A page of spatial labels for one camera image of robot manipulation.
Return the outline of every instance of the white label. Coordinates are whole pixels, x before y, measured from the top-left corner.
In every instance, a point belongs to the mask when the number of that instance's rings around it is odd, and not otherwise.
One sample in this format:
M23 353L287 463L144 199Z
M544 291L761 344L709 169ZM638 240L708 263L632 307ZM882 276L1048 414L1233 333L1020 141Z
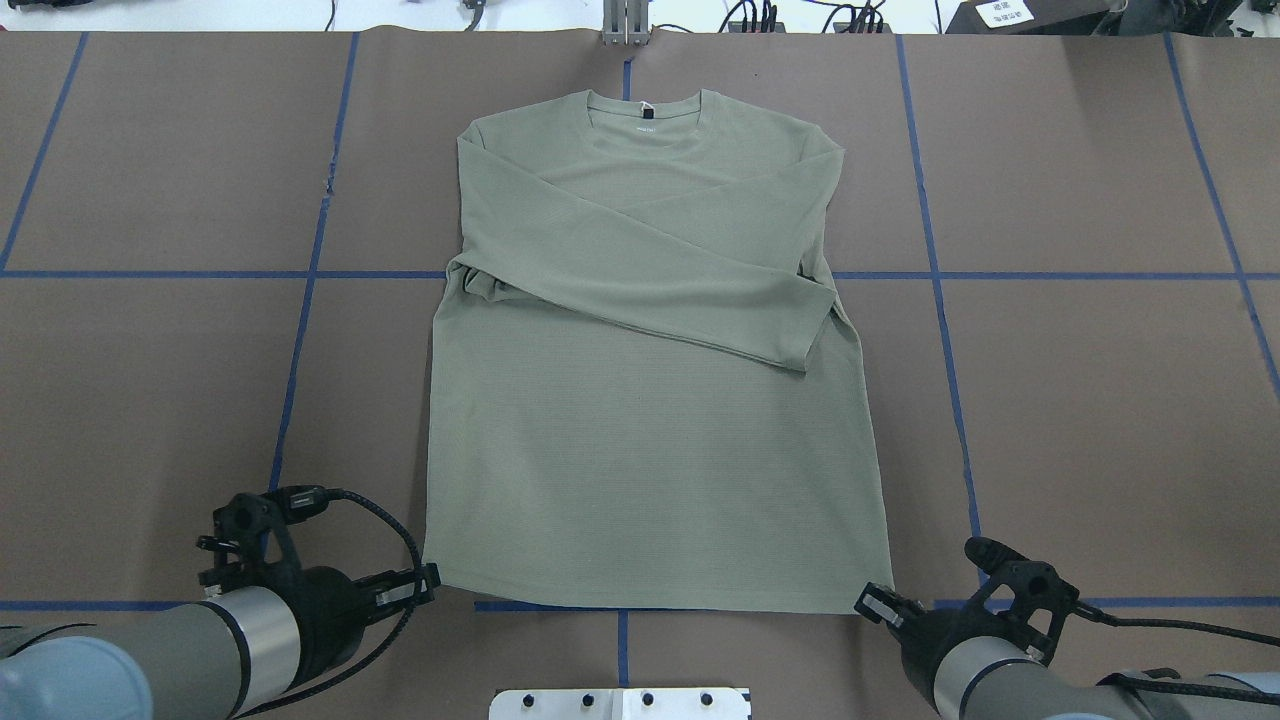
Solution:
M975 9L982 17L982 22L992 28L1015 26L1036 19L1023 0L997 0L996 3L978 5Z

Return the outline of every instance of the metal plate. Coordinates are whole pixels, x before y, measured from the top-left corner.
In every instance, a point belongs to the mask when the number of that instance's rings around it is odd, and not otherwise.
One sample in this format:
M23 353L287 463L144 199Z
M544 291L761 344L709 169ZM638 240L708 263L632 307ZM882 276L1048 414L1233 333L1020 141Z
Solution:
M750 698L737 688L504 691L489 720L749 720Z

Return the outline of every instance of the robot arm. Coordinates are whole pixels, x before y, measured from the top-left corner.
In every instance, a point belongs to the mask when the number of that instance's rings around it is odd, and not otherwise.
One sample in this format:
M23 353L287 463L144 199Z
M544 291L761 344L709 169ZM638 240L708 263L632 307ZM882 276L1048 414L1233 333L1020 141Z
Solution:
M380 512L415 568L358 580L303 569L287 525L333 500ZM269 541L280 548L275 562L266 561ZM399 523L355 493L319 486L237 495L197 546L214 553L214 568L200 574L205 601L119 626L0 630L0 659L13 656L0 661L0 717L223 720L347 662L366 626L403 612L402 628L439 585Z
M965 555L988 579L960 609L925 611L874 583L855 605L860 615L888 625L902 646L908 679L946 720L1280 720L1280 694L1267 694L1280 691L1277 673L1188 680L1172 671L1117 673L1092 688L1064 683L1048 665L1070 615L1112 625L1152 623L1125 623L1080 602L1080 592L1052 565L996 541L970 538ZM1012 605L989 612L986 603L1001 587L1014 592ZM1037 611L1050 615L1044 633L1030 624ZM1216 625L1161 623L1280 643Z

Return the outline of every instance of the white floor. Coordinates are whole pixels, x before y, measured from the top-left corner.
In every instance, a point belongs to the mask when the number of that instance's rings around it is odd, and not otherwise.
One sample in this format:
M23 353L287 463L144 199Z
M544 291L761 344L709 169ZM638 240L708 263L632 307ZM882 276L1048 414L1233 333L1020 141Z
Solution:
M335 28L366 29L380 24L413 29L462 29L470 20L458 0L337 0ZM1248 10L1234 15L1235 27L1258 36L1280 36L1280 19ZM653 24L677 23L699 32L719 27L724 0L652 0ZM818 32L829 8L805 0L778 0L778 19L787 32ZM943 26L959 0L940 0ZM602 24L602 0L489 0L480 29L545 31ZM319 31L329 19L329 0L96 0L90 5L51 9L0 5L8 29L114 31ZM881 12L895 32L937 32L932 0L887 0Z

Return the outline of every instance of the cable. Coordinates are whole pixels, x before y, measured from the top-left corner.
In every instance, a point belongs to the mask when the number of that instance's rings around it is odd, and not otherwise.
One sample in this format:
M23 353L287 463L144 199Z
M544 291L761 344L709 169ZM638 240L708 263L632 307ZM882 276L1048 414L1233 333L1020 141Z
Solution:
M471 8L471 24L465 27L462 32L472 32L476 26L480 24L480 18L484 17L484 4L485 0L463 0L462 5L465 8Z
M856 35L872 35L876 32L877 18L883 22L883 15L879 14L879 5L872 5L869 1L861 6L858 13L858 18L845 28L844 32L856 33Z
M477 0L477 6L483 5L484 0ZM404 541L404 547L408 548L410 560L413 562L413 574L415 574L413 602L404 606L404 611L401 612L399 620L396 621L396 626L392 628L392 632L387 633L387 637L383 638L383 642L379 643L378 647L371 650L369 655L360 659L360 662L356 662L351 667L347 667L342 673L334 675L333 678L329 678L328 680L320 684L311 685L305 691L300 691L293 694L260 705L253 710L250 710L248 712L242 712L238 717L248 717L250 715L257 715L259 712L266 712L269 710L276 710L279 707L284 707L285 705L293 705L300 700L306 700L308 697L323 693L324 691L337 685L338 683L347 680L356 673L360 673L361 670L367 667L372 661L378 660L378 657L381 653L387 652L387 648L390 647L393 642L396 642L396 638L399 637L401 632L404 629L404 625L408 624L410 616L413 615L413 609L419 605L417 601L420 601L422 597L422 555L417 550L417 543L413 542L413 536L408 534L408 530L404 529L404 525L402 525L399 520L397 520L390 512L383 510L381 507L378 506L376 502L369 500L362 495L342 488L330 489L325 495L329 497L329 500L347 500L349 502L355 502L356 505L364 507L365 510L369 510L370 512L376 515L378 519L380 519L383 523L390 525L390 528L396 530L396 534L398 534L401 539Z
M1242 691L1236 688L1222 688L1219 685L1198 685L1194 683L1165 683L1161 680L1144 680L1142 678L1129 678L1117 675L1110 679L1114 685L1133 691L1147 691L1167 694L1189 694L1196 697L1212 697L1217 700L1234 700L1238 702L1256 702L1260 705L1280 705L1280 694L1261 693L1258 691Z
M884 15L879 12L884 3L888 3L888 0L881 0L874 5L872 5L870 1L867 3L868 9L870 10L867 17L867 27L863 28L867 35L884 32Z
M829 15L827 15L827 22L822 23L822 32L827 32L827 28L831 27L831 20L836 19L836 13L838 13L838 12L846 9L846 8L849 9L849 24L852 26L854 20L856 19L856 15L858 15L858 8L854 8L849 3L845 3L845 4L841 4L841 5L836 5L836 9L832 10Z
M1280 638L1272 635L1263 635L1262 633L1239 630L1236 628L1228 628L1225 625L1211 625L1208 623L1193 623L1190 620L1116 618L1115 615L1105 612L1084 602L1076 603L1075 614L1091 623L1101 623L1103 625L1110 625L1112 628L1174 628L1179 630L1196 630L1197 633L1210 633L1213 635L1226 635L1229 638L1236 638L1242 641L1268 644L1272 647L1280 647Z
M20 626L22 625L0 625L0 630L4 630L6 628L20 628ZM95 623L67 623L65 625L58 625L56 628L50 628L50 629L45 630L44 633L40 633L38 635L33 637L33 638L28 638L27 642L19 644L14 650L12 650L9 652L9 655L10 656L18 655L19 652L27 650L28 647L36 644L37 642L47 638L49 635L51 635L54 633L60 633L60 632L70 629L70 628L93 628L93 626L96 626Z
M755 24L755 0L737 0L737 3L735 3L733 6L730 8L727 13L724 13L724 22L721 23L719 29L717 29L716 32L724 32L724 28L728 27L730 19L733 17L733 13L736 13L739 8L742 8L742 24L745 26L746 5L751 6L751 23Z

